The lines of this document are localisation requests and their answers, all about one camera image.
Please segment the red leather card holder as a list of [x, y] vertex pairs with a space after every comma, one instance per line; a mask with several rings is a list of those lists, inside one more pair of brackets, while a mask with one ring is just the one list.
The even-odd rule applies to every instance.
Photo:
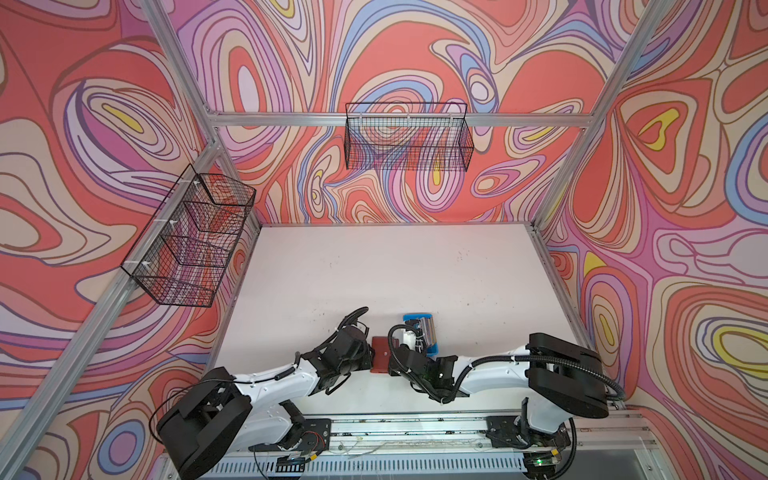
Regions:
[[374, 336], [371, 341], [372, 366], [370, 372], [373, 374], [389, 374], [391, 351], [388, 338], [385, 336]]

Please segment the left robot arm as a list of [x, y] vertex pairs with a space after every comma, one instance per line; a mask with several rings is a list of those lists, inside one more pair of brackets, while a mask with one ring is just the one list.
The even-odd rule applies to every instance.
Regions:
[[363, 306], [347, 314], [326, 340], [284, 367], [238, 375], [217, 367], [176, 394], [153, 436], [179, 477], [198, 479], [241, 447], [299, 444], [306, 433], [294, 401], [330, 395], [353, 373], [372, 368], [369, 327], [361, 322], [367, 312]]

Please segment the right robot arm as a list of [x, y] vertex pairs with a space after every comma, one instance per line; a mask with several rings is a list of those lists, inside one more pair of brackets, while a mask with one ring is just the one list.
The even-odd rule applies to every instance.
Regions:
[[520, 413], [489, 438], [528, 449], [552, 441], [577, 417], [602, 419], [626, 391], [607, 376], [597, 352], [546, 333], [532, 333], [526, 345], [485, 357], [429, 357], [416, 348], [418, 330], [405, 323], [390, 328], [389, 372], [406, 379], [430, 400], [448, 405], [460, 398], [501, 389], [523, 389]]

